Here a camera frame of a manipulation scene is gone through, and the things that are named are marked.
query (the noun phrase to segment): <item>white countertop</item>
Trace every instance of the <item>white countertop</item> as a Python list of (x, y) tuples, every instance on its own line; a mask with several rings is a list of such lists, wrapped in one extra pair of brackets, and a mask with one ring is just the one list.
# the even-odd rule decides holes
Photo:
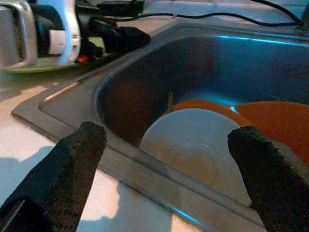
[[(145, 19), (129, 25), (151, 32), (170, 22), (169, 19)], [(0, 72), (0, 205), (55, 146), (16, 120), (11, 111), (22, 101), (77, 72)], [(98, 169), (77, 231), (194, 232), (199, 229)]]

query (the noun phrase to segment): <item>sink basin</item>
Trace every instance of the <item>sink basin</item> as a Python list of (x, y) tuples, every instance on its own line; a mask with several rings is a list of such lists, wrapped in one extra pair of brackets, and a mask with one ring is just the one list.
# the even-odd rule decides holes
[[(167, 110), (169, 93), (174, 103), (309, 104), (308, 60), (308, 39), (293, 29), (279, 33), (252, 26), (178, 23), (156, 34), (148, 47), (23, 102), (13, 115), (54, 141), (83, 121), (101, 124), (108, 135), (102, 170), (206, 230), (266, 231), (246, 205), (138, 146)], [(212, 218), (212, 211), (219, 218)]]

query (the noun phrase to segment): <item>electric cord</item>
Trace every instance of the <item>electric cord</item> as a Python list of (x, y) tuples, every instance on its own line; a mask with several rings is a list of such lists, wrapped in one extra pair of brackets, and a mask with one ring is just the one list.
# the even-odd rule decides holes
[(218, 12), (218, 13), (203, 14), (203, 15), (184, 15), (184, 14), (173, 14), (173, 13), (150, 13), (150, 14), (144, 14), (144, 15), (142, 14), (142, 15), (139, 15), (139, 16), (131, 17), (131, 18), (109, 18), (109, 19), (114, 20), (116, 22), (129, 22), (129, 21), (133, 21), (133, 20), (136, 20), (136, 19), (151, 17), (151, 16), (175, 16), (175, 17), (180, 17), (180, 18), (201, 19), (201, 18), (207, 18), (207, 17), (212, 17), (212, 16), (224, 15), (224, 16), (232, 16), (232, 17), (241, 18), (241, 19), (244, 19), (244, 20), (249, 21), (251, 23), (258, 24), (260, 26), (265, 26), (265, 27), (301, 26), (301, 25), (303, 25), (303, 22), (299, 18), (297, 18), (292, 12), (288, 11), (287, 9), (285, 9), (285, 8), (279, 6), (279, 5), (276, 5), (274, 3), (271, 3), (271, 2), (268, 2), (268, 1), (265, 1), (265, 0), (251, 0), (251, 1), (258, 2), (258, 3), (261, 3), (261, 4), (265, 4), (265, 5), (269, 5), (273, 8), (276, 8), (276, 9), (284, 12), (288, 16), (290, 16), (291, 19), (294, 20), (294, 22), (289, 22), (289, 23), (264, 23), (264, 22), (254, 20), (254, 19), (251, 19), (251, 18), (243, 16), (243, 15), (234, 14), (234, 13), (226, 13), (226, 12)]

